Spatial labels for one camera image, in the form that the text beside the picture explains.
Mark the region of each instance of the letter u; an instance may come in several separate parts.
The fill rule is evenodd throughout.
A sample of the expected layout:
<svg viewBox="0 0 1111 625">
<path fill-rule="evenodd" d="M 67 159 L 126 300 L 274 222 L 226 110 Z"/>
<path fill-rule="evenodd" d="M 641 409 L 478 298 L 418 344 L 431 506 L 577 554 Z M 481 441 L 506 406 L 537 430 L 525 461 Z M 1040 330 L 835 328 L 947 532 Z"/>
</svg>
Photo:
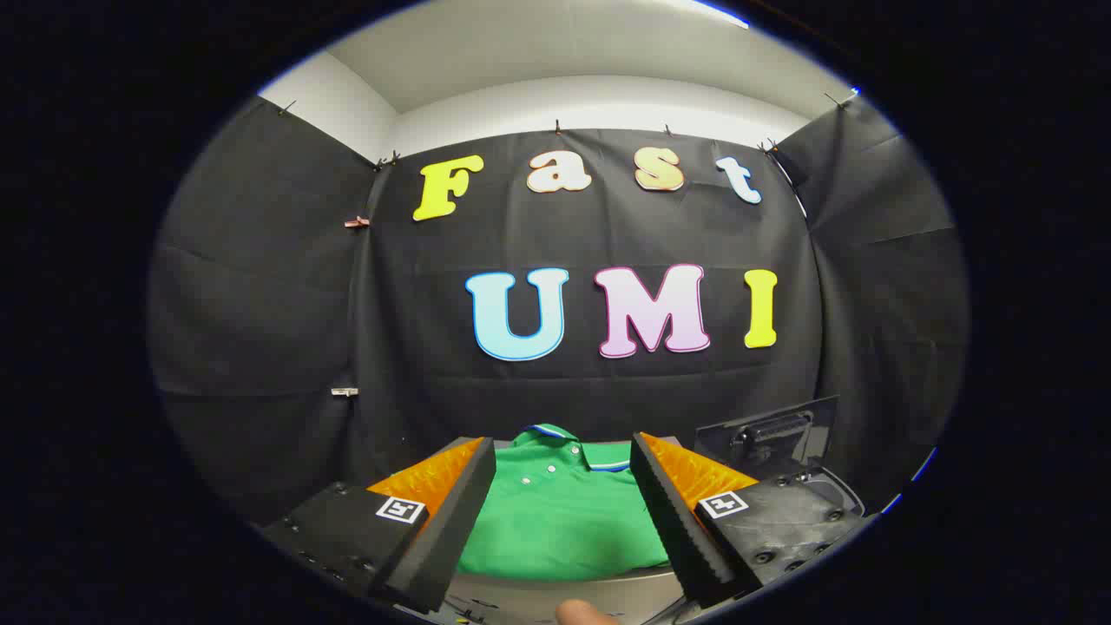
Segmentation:
<svg viewBox="0 0 1111 625">
<path fill-rule="evenodd" d="M 517 336 L 509 330 L 509 289 L 517 282 L 504 271 L 471 275 L 466 288 L 474 300 L 474 339 L 479 347 L 499 361 L 536 361 L 551 354 L 563 341 L 563 283 L 567 269 L 546 268 L 529 272 L 529 283 L 540 298 L 540 330 Z"/>
</svg>

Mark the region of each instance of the light blue letter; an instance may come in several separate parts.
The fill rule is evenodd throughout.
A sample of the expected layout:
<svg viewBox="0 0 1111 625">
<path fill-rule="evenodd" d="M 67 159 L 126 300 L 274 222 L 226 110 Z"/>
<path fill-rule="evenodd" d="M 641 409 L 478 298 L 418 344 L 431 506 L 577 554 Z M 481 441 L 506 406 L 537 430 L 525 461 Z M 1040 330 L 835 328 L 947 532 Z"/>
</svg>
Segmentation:
<svg viewBox="0 0 1111 625">
<path fill-rule="evenodd" d="M 504 271 L 471 275 L 467 290 L 474 299 L 474 339 L 479 347 L 499 361 L 536 361 L 563 341 L 563 282 L 567 269 L 536 269 L 529 283 L 540 293 L 540 330 L 528 337 L 509 330 L 509 289 L 517 282 Z"/>
<path fill-rule="evenodd" d="M 749 172 L 748 169 L 738 164 L 735 158 L 725 157 L 720 159 L 714 164 L 725 170 L 729 183 L 733 185 L 733 191 L 735 191 L 742 200 L 749 203 L 760 203 L 760 191 L 749 188 L 748 178 L 751 178 L 752 173 Z"/>
</svg>

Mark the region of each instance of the screw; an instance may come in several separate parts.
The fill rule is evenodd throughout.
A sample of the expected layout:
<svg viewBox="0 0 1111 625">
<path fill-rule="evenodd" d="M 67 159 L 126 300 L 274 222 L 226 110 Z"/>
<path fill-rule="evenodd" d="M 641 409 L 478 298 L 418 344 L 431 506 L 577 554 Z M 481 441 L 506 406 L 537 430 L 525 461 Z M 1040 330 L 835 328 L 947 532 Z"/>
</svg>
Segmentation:
<svg viewBox="0 0 1111 625">
<path fill-rule="evenodd" d="M 351 556 L 351 566 L 366 571 L 367 573 L 374 573 L 374 567 L 370 564 L 370 561 L 359 556 Z"/>
<path fill-rule="evenodd" d="M 324 573 L 327 573 L 327 574 L 331 575 L 332 577 L 334 577 L 336 579 L 338 579 L 338 581 L 340 581 L 340 582 L 347 582 L 347 579 L 344 579 L 344 578 L 343 578 L 343 576 L 342 576 L 342 575 L 340 575 L 340 574 L 339 574 L 339 572 L 338 572 L 338 571 L 336 571 L 334 568 L 328 568 L 328 567 L 326 566 L 326 567 L 324 567 Z"/>
</svg>

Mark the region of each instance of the shirt collar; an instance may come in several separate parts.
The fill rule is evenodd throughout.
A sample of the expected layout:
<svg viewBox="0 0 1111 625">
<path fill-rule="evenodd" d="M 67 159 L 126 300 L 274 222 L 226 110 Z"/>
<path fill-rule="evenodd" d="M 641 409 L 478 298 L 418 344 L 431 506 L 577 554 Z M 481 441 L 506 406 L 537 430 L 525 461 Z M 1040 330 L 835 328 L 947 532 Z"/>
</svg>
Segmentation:
<svg viewBox="0 0 1111 625">
<path fill-rule="evenodd" d="M 629 468 L 632 443 L 582 443 L 570 432 L 551 424 L 534 424 L 527 427 L 513 440 L 513 446 L 523 445 L 541 437 L 573 442 L 582 451 L 582 461 L 590 471 L 618 473 Z"/>
</svg>

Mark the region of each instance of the white ceiling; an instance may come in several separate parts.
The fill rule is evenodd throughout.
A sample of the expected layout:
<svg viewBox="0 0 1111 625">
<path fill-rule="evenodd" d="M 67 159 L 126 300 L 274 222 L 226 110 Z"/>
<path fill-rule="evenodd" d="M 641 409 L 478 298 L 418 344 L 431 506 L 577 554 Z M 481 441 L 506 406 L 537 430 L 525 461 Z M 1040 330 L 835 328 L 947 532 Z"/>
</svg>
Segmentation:
<svg viewBox="0 0 1111 625">
<path fill-rule="evenodd" d="M 813 119 L 850 85 L 693 0 L 431 0 L 329 49 L 399 113 L 478 89 L 639 75 L 724 89 Z"/>
</svg>

